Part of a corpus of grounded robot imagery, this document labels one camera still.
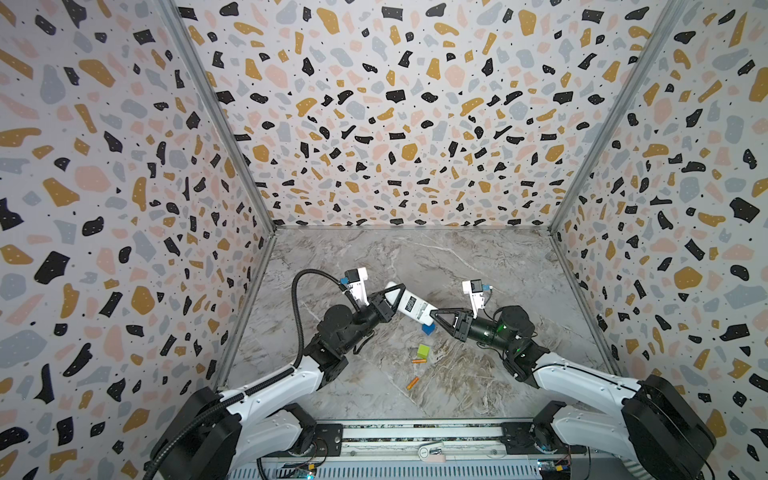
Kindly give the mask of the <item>white red remote control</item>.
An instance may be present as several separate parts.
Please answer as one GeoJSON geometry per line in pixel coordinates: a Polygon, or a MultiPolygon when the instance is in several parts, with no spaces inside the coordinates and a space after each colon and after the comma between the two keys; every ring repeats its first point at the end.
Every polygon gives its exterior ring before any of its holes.
{"type": "Polygon", "coordinates": [[[435,324],[430,312],[436,307],[416,294],[409,291],[403,284],[388,282],[385,297],[404,316],[423,325],[435,324]]]}

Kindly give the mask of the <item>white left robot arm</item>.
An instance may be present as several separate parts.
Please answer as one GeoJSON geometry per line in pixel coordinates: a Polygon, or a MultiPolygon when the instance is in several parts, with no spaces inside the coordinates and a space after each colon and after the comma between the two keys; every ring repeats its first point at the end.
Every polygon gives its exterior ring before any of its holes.
{"type": "Polygon", "coordinates": [[[398,303],[377,293],[351,311],[329,308],[298,365],[238,388],[205,387],[190,397],[153,447],[147,479],[224,479],[231,470],[275,452],[310,448],[315,420],[298,400],[333,382],[398,303]]]}

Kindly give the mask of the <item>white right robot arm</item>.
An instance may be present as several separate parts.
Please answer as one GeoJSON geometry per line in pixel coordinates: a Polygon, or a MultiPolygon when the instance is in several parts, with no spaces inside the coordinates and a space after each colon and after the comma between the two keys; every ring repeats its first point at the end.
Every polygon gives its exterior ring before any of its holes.
{"type": "Polygon", "coordinates": [[[714,434],[665,378],[621,377],[570,361],[535,341],[520,306],[502,307],[492,319],[460,308],[430,316],[457,340],[498,353],[515,380],[561,395],[534,419],[541,451],[584,446],[635,462],[654,479],[695,479],[711,469],[714,434]]]}

